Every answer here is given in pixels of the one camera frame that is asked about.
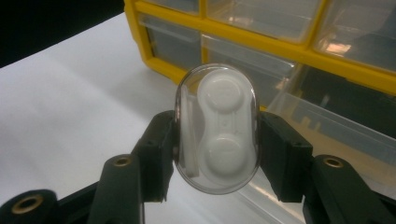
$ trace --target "dark background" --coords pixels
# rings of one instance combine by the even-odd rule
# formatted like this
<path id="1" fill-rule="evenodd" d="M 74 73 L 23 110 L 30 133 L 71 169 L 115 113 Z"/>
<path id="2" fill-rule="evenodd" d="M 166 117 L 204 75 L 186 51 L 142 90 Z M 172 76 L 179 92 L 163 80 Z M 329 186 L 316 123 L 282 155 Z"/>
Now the dark background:
<path id="1" fill-rule="evenodd" d="M 123 12 L 123 0 L 18 0 L 0 4 L 0 67 Z"/>

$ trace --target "clear plastic container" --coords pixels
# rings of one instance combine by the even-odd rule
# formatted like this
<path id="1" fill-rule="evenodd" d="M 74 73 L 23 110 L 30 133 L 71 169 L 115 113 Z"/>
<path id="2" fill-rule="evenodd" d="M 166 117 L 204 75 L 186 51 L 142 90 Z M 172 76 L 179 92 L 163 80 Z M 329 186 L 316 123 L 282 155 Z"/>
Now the clear plastic container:
<path id="1" fill-rule="evenodd" d="M 191 15 L 198 15 L 199 0 L 144 0 L 155 5 L 169 7 Z"/>
<path id="2" fill-rule="evenodd" d="M 396 199 L 396 139 L 287 92 L 268 111 L 308 140 L 314 156 L 329 154 L 348 161 L 372 190 Z"/>
<path id="3" fill-rule="evenodd" d="M 191 70 L 177 89 L 175 163 L 196 189 L 225 194 L 246 185 L 260 164 L 259 107 L 248 78 L 229 65 Z"/>
<path id="4" fill-rule="evenodd" d="M 304 41 L 320 0 L 208 0 L 210 19 L 293 43 Z"/>
<path id="5" fill-rule="evenodd" d="M 332 1 L 317 49 L 396 72 L 396 0 Z"/>
<path id="6" fill-rule="evenodd" d="M 201 64 L 199 31 L 145 14 L 139 22 L 147 28 L 154 57 L 186 70 Z"/>
<path id="7" fill-rule="evenodd" d="M 238 68 L 253 82 L 260 105 L 268 106 L 295 73 L 296 63 L 266 52 L 249 49 L 215 37 L 203 35 L 209 63 L 227 63 Z"/>

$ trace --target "plastic drawer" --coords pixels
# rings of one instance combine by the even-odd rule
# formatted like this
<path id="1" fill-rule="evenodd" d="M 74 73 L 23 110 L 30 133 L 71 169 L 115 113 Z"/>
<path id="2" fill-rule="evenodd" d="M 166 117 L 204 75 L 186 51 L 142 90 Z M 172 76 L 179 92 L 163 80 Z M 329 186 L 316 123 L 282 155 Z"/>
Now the plastic drawer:
<path id="1" fill-rule="evenodd" d="M 372 190 L 396 199 L 396 139 L 286 92 L 268 111 L 301 133 L 314 146 L 314 155 L 349 161 Z"/>
<path id="2" fill-rule="evenodd" d="M 332 1 L 317 49 L 396 71 L 396 0 Z"/>
<path id="3" fill-rule="evenodd" d="M 259 34 L 300 43 L 320 0 L 208 0 L 207 17 Z"/>
<path id="4" fill-rule="evenodd" d="M 154 57 L 186 70 L 201 64 L 200 32 L 145 14 L 139 22 L 147 28 Z"/>
<path id="5" fill-rule="evenodd" d="M 198 15 L 199 0 L 144 0 L 155 5 L 169 7 L 191 15 Z"/>
<path id="6" fill-rule="evenodd" d="M 294 62 L 213 35 L 203 35 L 202 43 L 209 63 L 227 63 L 250 78 L 263 106 L 275 99 L 295 70 Z"/>

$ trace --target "white table surface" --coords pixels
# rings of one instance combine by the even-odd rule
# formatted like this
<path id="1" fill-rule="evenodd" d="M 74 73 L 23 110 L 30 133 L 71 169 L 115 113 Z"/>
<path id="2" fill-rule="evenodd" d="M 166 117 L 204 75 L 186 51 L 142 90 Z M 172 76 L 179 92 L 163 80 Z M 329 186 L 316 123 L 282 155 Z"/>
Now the white table surface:
<path id="1" fill-rule="evenodd" d="M 106 160 L 174 108 L 176 88 L 141 62 L 124 14 L 0 69 L 0 204 L 30 189 L 62 199 L 98 181 Z M 148 224 L 275 223 L 241 194 L 204 194 L 177 170 L 168 202 L 145 206 Z"/>

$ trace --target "white lens case lid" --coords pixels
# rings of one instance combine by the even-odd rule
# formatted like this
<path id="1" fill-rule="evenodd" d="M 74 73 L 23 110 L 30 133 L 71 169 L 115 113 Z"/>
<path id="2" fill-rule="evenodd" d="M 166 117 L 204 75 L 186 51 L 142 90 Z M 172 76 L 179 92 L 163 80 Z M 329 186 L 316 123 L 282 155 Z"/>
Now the white lens case lid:
<path id="1" fill-rule="evenodd" d="M 257 101 L 249 80 L 228 65 L 191 71 L 178 89 L 177 169 L 200 191 L 242 188 L 259 166 Z"/>

